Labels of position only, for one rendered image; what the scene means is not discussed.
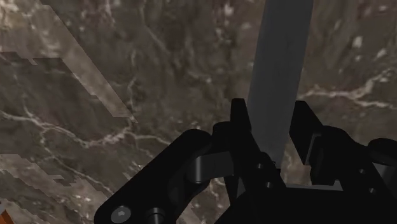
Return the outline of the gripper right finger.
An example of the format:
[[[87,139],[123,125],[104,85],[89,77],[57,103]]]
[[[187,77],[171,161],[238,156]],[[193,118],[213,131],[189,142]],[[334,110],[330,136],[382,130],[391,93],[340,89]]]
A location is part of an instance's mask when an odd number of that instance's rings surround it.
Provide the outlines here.
[[[302,164],[309,165],[313,185],[334,185],[343,191],[397,199],[397,176],[384,180],[375,164],[395,168],[397,141],[376,138],[367,145],[346,131],[324,125],[305,101],[296,101],[289,136]]]

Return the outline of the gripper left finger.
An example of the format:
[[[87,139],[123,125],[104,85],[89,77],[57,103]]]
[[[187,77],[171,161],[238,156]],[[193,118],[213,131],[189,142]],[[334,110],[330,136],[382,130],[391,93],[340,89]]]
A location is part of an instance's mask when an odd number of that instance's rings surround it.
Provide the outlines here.
[[[183,132],[95,212],[94,224],[176,224],[212,179],[228,177],[230,207],[215,224],[265,224],[286,185],[252,134],[244,99],[212,133]]]

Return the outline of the grey long bar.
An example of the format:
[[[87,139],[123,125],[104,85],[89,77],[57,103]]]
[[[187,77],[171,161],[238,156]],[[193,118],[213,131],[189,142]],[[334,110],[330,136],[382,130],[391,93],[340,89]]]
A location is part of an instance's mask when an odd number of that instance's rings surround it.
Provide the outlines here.
[[[281,168],[309,35],[314,0],[266,0],[247,110],[261,151]]]

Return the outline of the orange object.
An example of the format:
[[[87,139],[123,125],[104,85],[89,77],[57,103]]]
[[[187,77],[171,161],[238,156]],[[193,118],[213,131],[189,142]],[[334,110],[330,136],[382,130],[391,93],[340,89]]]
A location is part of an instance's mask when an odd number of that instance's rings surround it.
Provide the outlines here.
[[[14,224],[12,218],[2,203],[0,203],[0,224]]]

